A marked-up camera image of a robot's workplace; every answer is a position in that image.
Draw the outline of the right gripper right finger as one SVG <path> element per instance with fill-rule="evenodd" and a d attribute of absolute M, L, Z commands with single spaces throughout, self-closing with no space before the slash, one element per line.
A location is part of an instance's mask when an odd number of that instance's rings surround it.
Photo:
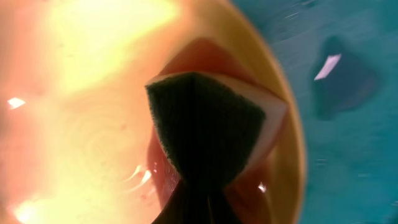
<path fill-rule="evenodd" d="M 212 224 L 242 224 L 222 190 L 208 194 L 208 207 Z"/>

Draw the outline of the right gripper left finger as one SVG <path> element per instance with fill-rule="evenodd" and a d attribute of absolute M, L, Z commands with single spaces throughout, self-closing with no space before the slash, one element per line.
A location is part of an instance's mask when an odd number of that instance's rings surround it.
<path fill-rule="evenodd" d="M 208 224 L 208 196 L 184 181 L 152 224 Z"/>

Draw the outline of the green sponge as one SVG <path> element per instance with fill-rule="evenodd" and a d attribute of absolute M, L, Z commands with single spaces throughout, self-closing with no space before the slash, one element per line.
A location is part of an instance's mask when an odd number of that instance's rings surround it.
<path fill-rule="evenodd" d="M 162 149 L 181 178 L 223 188 L 269 153 L 288 105 L 225 75 L 162 75 L 146 85 Z"/>

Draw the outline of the yellow plate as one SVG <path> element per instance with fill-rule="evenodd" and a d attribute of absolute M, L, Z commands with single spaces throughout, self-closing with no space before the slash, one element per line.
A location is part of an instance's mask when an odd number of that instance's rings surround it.
<path fill-rule="evenodd" d="M 271 153 L 239 180 L 249 223 L 297 223 L 305 141 L 268 44 L 229 1 L 2 1 L 1 222 L 150 223 L 168 167 L 145 84 L 185 47 L 289 110 Z"/>

